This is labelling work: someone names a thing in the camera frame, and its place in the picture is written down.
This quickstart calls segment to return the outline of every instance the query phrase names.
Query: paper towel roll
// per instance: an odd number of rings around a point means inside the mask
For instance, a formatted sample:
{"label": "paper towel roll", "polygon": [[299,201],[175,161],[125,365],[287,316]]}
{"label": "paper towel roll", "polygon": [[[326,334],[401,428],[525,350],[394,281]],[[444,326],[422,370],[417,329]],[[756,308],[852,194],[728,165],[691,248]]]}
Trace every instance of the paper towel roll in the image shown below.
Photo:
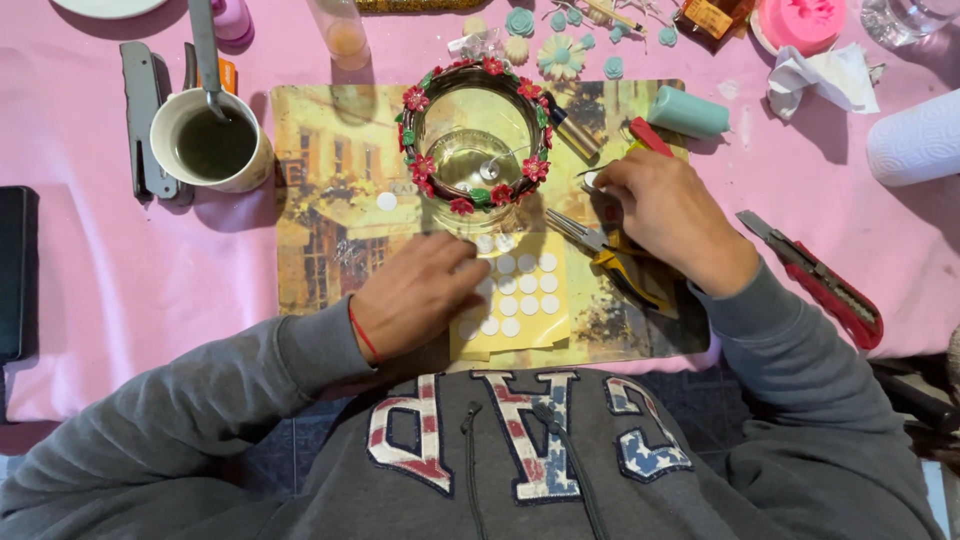
{"label": "paper towel roll", "polygon": [[960,90],[877,122],[867,161],[884,185],[907,185],[960,173]]}

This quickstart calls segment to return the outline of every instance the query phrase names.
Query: orange liquid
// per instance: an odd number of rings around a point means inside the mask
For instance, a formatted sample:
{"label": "orange liquid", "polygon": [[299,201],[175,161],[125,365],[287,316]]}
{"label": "orange liquid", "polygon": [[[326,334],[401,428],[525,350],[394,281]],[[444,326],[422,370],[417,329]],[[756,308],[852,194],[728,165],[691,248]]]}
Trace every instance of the orange liquid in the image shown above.
{"label": "orange liquid", "polygon": [[326,29],[324,36],[330,56],[341,69],[353,71],[370,61],[367,34],[359,22],[338,20]]}

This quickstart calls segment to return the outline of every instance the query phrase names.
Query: right hand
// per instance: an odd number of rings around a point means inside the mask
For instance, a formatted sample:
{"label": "right hand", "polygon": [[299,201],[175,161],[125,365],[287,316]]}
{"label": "right hand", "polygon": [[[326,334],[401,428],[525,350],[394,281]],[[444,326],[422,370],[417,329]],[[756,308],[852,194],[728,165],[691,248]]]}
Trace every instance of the right hand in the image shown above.
{"label": "right hand", "polygon": [[[380,359],[409,353],[426,344],[467,309],[484,304],[474,289],[490,274],[476,260],[476,246],[453,234],[416,235],[350,298],[357,325]],[[372,351],[354,327],[360,352],[374,364]]]}
{"label": "right hand", "polygon": [[714,297],[739,292],[759,266],[754,244],[733,228],[685,161],[635,149],[593,182],[623,206],[624,232]]}

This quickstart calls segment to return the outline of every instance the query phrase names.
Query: teal candle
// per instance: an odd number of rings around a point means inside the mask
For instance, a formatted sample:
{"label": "teal candle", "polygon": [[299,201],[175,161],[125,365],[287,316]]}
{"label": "teal candle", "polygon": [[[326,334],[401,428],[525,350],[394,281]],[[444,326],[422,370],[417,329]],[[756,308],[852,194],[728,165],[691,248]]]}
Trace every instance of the teal candle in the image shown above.
{"label": "teal candle", "polygon": [[730,110],[672,86],[661,86],[647,122],[678,134],[708,139],[730,130]]}

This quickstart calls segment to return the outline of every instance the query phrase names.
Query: american flag pattern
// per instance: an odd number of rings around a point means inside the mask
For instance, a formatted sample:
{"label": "american flag pattern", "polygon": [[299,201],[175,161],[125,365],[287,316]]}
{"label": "american flag pattern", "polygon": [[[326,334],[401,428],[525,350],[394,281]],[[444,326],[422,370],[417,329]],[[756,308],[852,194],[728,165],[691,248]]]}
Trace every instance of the american flag pattern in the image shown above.
{"label": "american flag pattern", "polygon": [[[418,479],[443,495],[453,498],[453,473],[444,465],[442,422],[437,405],[437,379],[440,375],[417,378],[417,393],[390,396],[377,404],[370,414],[367,453],[380,467],[400,471]],[[405,448],[392,442],[391,411],[413,412],[419,419],[418,444]]]}
{"label": "american flag pattern", "polygon": [[615,446],[617,459],[620,462],[620,472],[627,478],[649,483],[663,475],[674,471],[692,471],[693,463],[680,449],[677,439],[660,420],[657,406],[638,384],[618,377],[607,377],[604,380],[607,391],[607,408],[614,415],[636,414],[642,415],[640,406],[627,396],[627,389],[635,391],[643,398],[643,404],[650,411],[667,440],[666,444],[650,446],[647,437],[640,427],[628,430],[616,438]]}
{"label": "american flag pattern", "polygon": [[557,421],[570,431],[570,388],[580,377],[573,371],[537,373],[540,382],[547,382],[544,394],[514,392],[507,385],[514,374],[509,371],[479,371],[470,374],[483,380],[496,405],[496,416],[510,442],[511,454],[519,470],[514,479],[514,499],[518,504],[558,503],[580,499],[580,484],[568,467],[566,448],[558,435],[551,435],[536,420],[532,425],[543,429],[545,448],[536,448],[521,411],[532,411],[533,405],[544,404],[554,409]]}

